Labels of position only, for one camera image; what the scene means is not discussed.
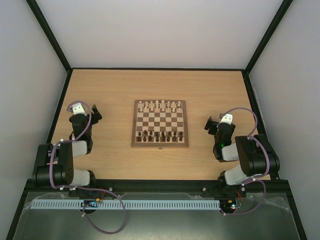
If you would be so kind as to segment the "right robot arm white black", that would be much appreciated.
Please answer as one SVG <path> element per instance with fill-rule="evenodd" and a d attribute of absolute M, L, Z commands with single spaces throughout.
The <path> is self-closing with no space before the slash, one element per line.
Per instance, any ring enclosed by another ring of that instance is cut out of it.
<path fill-rule="evenodd" d="M 280 170 L 280 160 L 264 134 L 254 136 L 232 135 L 236 126 L 233 116 L 226 114 L 220 121 L 207 119 L 204 129 L 214 136 L 213 154 L 221 163 L 239 161 L 232 169 L 220 173 L 216 190 L 223 197 L 231 197 L 245 184 L 254 182 Z"/>

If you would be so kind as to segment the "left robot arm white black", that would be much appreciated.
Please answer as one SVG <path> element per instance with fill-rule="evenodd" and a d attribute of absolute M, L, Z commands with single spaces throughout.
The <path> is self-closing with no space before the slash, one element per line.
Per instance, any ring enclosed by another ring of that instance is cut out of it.
<path fill-rule="evenodd" d="M 96 187 L 96 176 L 91 170 L 74 167 L 74 158 L 91 153 L 93 148 L 92 126 L 102 120 L 96 105 L 86 112 L 86 103 L 72 102 L 67 111 L 72 113 L 69 122 L 72 132 L 67 140 L 40 144 L 32 172 L 32 184 L 38 188 L 51 187 L 71 191 L 78 187 Z"/>

